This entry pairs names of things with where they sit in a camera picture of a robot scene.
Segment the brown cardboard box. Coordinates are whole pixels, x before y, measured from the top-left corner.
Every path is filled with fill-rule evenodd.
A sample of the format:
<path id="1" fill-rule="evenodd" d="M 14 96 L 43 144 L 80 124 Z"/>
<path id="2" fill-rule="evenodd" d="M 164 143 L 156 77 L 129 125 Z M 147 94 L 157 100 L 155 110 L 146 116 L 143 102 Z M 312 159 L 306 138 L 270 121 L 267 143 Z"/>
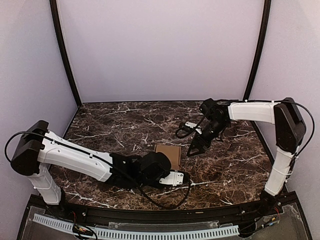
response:
<path id="1" fill-rule="evenodd" d="M 171 163 L 172 170 L 180 170 L 181 167 L 181 147 L 175 145 L 161 145 L 157 144 L 155 146 L 155 152 L 165 154 Z"/>

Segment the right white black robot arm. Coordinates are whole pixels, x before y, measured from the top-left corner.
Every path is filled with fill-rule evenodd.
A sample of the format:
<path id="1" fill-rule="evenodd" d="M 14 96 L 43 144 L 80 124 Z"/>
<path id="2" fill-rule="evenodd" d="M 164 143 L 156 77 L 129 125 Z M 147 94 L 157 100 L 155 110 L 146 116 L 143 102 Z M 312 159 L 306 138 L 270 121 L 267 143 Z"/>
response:
<path id="1" fill-rule="evenodd" d="M 276 198 L 283 190 L 293 173 L 297 158 L 303 150 L 307 126 L 300 113 L 301 106 L 292 98 L 282 100 L 227 100 L 206 99 L 199 107 L 207 125 L 186 122 L 193 133 L 187 150 L 188 157 L 202 155 L 212 145 L 221 140 L 222 134 L 231 123 L 237 121 L 253 122 L 258 128 L 268 126 L 272 133 L 261 132 L 261 140 L 274 137 L 274 153 L 271 172 L 261 193 L 265 197 L 255 205 L 255 213 L 266 217 L 275 208 L 271 198 Z"/>

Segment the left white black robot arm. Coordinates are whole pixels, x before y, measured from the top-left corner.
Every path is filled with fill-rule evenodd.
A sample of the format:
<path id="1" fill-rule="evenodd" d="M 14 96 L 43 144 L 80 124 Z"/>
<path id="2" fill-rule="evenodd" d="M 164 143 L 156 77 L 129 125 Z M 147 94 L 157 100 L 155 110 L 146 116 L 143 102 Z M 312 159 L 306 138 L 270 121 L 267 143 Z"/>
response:
<path id="1" fill-rule="evenodd" d="M 124 156 L 94 151 L 59 137 L 48 126 L 48 122 L 39 120 L 28 130 L 15 133 L 13 136 L 19 136 L 19 142 L 13 156 L 6 153 L 5 157 L 16 173 L 28 177 L 60 218 L 67 218 L 71 208 L 63 201 L 64 192 L 53 180 L 47 165 L 85 174 L 121 189 L 141 191 L 145 186 L 161 189 L 188 182 L 187 175 L 172 169 L 169 158 L 162 152 Z"/>

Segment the black front rail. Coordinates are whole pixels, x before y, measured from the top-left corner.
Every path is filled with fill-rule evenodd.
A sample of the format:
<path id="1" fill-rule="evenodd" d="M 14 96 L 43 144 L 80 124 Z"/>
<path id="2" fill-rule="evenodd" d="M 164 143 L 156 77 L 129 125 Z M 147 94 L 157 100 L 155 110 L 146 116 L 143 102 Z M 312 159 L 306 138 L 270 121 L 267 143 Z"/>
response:
<path id="1" fill-rule="evenodd" d="M 89 226 L 109 223 L 132 224 L 188 224 L 219 221 L 219 223 L 249 223 L 265 216 L 276 214 L 274 208 L 263 210 L 260 201 L 242 204 L 188 210 L 125 210 L 94 207 L 67 202 L 65 204 L 66 219 Z"/>

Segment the right black frame post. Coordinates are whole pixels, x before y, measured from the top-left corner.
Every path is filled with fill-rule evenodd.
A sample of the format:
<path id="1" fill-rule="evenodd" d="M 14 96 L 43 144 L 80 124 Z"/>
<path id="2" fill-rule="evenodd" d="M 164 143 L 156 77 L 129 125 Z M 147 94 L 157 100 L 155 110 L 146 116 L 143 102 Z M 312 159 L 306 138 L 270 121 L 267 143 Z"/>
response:
<path id="1" fill-rule="evenodd" d="M 267 33 L 267 28 L 268 28 L 268 23 L 269 23 L 269 17 L 270 17 L 270 11 L 271 11 L 271 0 L 265 0 L 263 3 L 263 11 L 262 11 L 262 17 L 261 17 L 261 23 L 260 23 L 260 28 L 259 28 L 259 34 L 258 34 L 258 39 L 257 39 L 257 44 L 256 44 L 256 49 L 252 61 L 252 66 L 250 69 L 248 81 L 246 84 L 246 88 L 244 91 L 243 95 L 243 100 L 248 100 L 250 98 L 256 75 L 258 72 L 259 68 L 259 63 L 265 43 L 265 38 L 266 38 L 266 33 Z"/>

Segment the black frame post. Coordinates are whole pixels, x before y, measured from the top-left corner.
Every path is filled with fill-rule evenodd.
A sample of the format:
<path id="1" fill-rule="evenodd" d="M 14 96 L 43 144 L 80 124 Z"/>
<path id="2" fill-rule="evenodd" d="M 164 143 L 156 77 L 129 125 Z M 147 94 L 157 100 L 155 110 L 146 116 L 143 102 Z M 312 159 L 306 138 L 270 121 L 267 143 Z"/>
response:
<path id="1" fill-rule="evenodd" d="M 243 95 L 243 100 L 248 100 L 250 98 L 256 75 L 258 72 L 259 68 L 259 63 L 265 43 L 265 38 L 266 38 L 266 33 L 267 33 L 267 28 L 268 28 L 268 23 L 269 23 L 269 17 L 270 17 L 270 11 L 271 11 L 271 0 L 265 0 L 263 3 L 263 11 L 262 11 L 262 17 L 261 17 L 261 23 L 260 23 L 260 28 L 259 28 L 259 34 L 258 34 L 258 39 L 257 39 L 257 44 L 256 44 L 256 49 L 252 61 L 252 66 L 250 69 L 248 81 L 246 84 L 246 88 L 244 91 Z"/>
<path id="2" fill-rule="evenodd" d="M 58 10 L 58 2 L 56 0 L 49 0 L 49 4 L 50 4 L 50 11 L 51 11 L 51 17 L 52 17 L 53 27 L 55 31 L 55 36 L 56 36 L 62 64 L 64 67 L 64 71 L 65 71 L 75 104 L 77 108 L 80 108 L 82 106 L 82 101 L 76 86 L 76 81 L 72 72 L 66 44 L 64 41 L 62 25 L 61 25 L 60 16 L 59 16 L 59 10 Z"/>

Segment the left black frame post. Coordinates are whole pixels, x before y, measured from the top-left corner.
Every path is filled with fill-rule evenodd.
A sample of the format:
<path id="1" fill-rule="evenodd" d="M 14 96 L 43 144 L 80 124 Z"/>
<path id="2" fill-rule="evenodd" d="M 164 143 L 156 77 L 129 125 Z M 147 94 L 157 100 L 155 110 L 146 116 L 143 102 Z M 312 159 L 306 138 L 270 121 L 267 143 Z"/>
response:
<path id="1" fill-rule="evenodd" d="M 50 11 L 51 11 L 51 17 L 52 17 L 53 27 L 55 31 L 55 36 L 56 36 L 62 64 L 64 67 L 64 71 L 65 71 L 75 104 L 77 108 L 80 108 L 82 106 L 82 101 L 76 86 L 76 81 L 72 72 L 66 44 L 64 41 L 62 25 L 61 25 L 60 16 L 59 16 L 59 10 L 58 10 L 58 2 L 56 0 L 49 0 L 49 4 L 50 4 Z"/>

